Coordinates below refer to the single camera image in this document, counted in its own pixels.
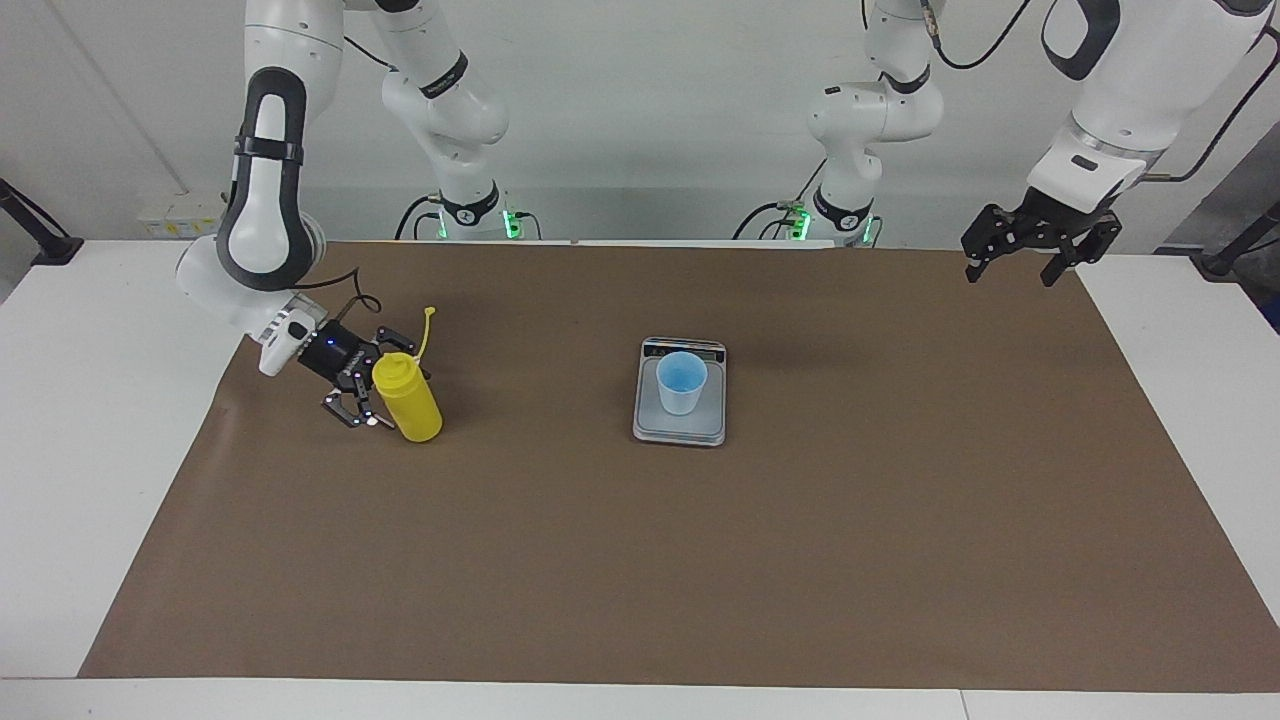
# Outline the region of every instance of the black joint band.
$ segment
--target black joint band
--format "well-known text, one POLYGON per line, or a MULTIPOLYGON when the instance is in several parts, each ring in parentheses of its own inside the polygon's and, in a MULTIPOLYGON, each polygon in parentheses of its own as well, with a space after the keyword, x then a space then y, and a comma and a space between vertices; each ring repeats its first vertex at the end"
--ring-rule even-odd
POLYGON ((1084 13, 1087 29, 1075 55, 1070 58, 1059 55, 1050 49, 1043 31, 1041 32, 1041 45, 1048 55, 1048 61, 1074 81, 1082 81, 1093 73, 1093 68, 1102 60, 1102 55, 1120 31, 1121 14, 1120 0, 1079 0, 1078 4, 1079 10, 1084 13))
POLYGON ((1217 4, 1233 15, 1249 18, 1265 13, 1271 0, 1217 0, 1217 4))
POLYGON ((419 0, 376 0, 384 13, 407 13, 417 8, 419 0))
POLYGON ((440 196, 440 205, 453 217, 457 223, 465 228, 474 228, 480 224, 480 220, 493 211, 498 206, 498 201, 502 200, 502 192, 498 191, 498 183, 493 183, 493 190, 485 196, 484 200, 479 202, 472 202, 471 205, 458 205, 451 201, 448 197, 440 196))
POLYGON ((872 205, 876 201, 870 201, 865 208, 859 210, 845 210, 844 208, 837 208, 831 204, 829 200, 822 196, 822 186, 818 186, 818 192, 813 195, 813 206, 818 210, 818 214, 823 218, 831 220, 831 224, 836 225, 840 232, 854 232, 858 225, 863 224, 872 214, 872 205))
POLYGON ((924 83, 929 82, 929 76, 933 74, 933 69, 928 65, 924 67, 924 73, 913 79, 911 82, 899 82, 893 76, 888 73, 881 73, 881 78, 893 88, 893 92, 899 95, 911 95, 915 91, 924 87, 924 83))
POLYGON ((236 154, 241 158, 262 158, 284 163, 302 164, 302 146, 297 142, 268 140, 265 137, 239 136, 236 138, 236 154))
POLYGON ((471 65, 471 60, 467 60, 466 53, 458 53, 458 61, 449 68, 449 72, 440 76, 440 79, 433 82, 431 85, 422 88, 422 95, 426 95, 428 100, 435 100, 436 97, 448 92, 454 85, 462 82, 462 76, 467 73, 467 68, 471 65))

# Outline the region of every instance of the digital kitchen scale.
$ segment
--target digital kitchen scale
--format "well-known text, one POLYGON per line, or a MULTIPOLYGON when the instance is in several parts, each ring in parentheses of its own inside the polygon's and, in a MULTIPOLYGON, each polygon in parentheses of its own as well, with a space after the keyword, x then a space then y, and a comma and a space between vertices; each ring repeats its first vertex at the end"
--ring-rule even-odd
POLYGON ((650 337, 640 346, 636 407, 632 432, 636 439, 666 445, 719 447, 724 445, 724 398, 727 352, 718 342, 650 337), (707 363, 707 386, 698 406, 677 416, 662 407, 658 397, 658 363, 672 352, 692 352, 707 363))

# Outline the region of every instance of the brown paper sheet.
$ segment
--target brown paper sheet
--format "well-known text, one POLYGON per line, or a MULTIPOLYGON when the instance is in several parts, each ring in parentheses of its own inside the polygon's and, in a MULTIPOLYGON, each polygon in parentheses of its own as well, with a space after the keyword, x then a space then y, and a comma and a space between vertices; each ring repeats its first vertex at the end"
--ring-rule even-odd
POLYGON ((1083 287, 1002 263, 334 246, 383 322, 439 307, 444 434, 347 430, 243 346, 82 675, 1280 691, 1083 287), (652 334, 728 346, 724 447, 632 439, 652 334))

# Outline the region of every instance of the yellow bottle cap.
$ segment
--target yellow bottle cap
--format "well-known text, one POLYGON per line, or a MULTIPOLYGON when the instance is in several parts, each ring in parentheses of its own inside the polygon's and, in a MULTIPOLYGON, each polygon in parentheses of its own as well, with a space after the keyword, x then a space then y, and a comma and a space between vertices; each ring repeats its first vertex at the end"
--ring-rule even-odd
POLYGON ((422 383, 422 369, 403 352, 383 355, 374 365, 374 384, 383 397, 404 397, 422 383))

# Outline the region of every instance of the plastic cup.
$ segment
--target plastic cup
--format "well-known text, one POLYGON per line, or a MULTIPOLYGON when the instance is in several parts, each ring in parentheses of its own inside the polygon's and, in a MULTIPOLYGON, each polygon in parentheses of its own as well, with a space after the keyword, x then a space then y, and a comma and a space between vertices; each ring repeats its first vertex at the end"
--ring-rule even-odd
POLYGON ((692 352, 672 352, 658 361, 658 398, 672 415, 689 415, 707 387, 707 363, 692 352))

